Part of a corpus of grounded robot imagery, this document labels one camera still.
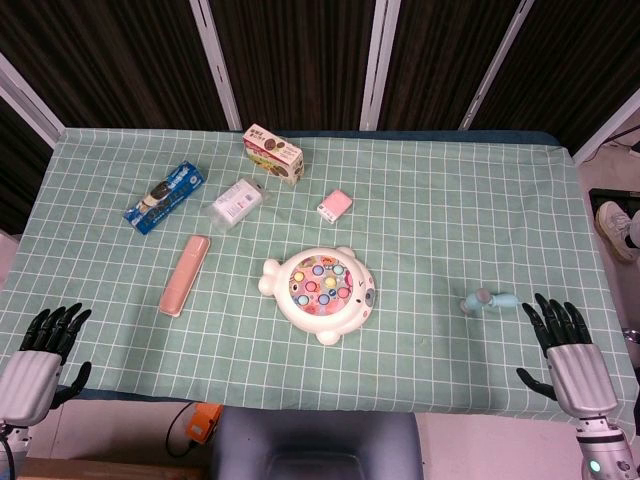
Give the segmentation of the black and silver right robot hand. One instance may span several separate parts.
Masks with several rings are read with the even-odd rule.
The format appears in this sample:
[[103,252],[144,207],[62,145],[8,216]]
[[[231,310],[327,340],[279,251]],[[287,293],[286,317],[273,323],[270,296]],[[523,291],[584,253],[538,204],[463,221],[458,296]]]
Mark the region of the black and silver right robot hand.
[[617,408],[618,399],[583,315],[570,302],[560,303],[540,293],[534,299],[536,306],[524,303],[522,309],[547,361],[551,382],[536,380],[522,367],[516,369],[519,379],[573,418],[607,416]]

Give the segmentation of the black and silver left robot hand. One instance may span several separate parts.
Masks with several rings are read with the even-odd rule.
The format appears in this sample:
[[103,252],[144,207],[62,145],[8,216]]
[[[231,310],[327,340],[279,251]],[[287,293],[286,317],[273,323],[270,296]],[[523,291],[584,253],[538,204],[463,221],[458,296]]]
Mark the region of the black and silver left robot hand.
[[18,350],[1,373],[1,426],[31,427],[49,411],[76,397],[89,380],[92,364],[84,362],[76,379],[59,385],[71,350],[91,311],[80,303],[45,309],[30,322]]

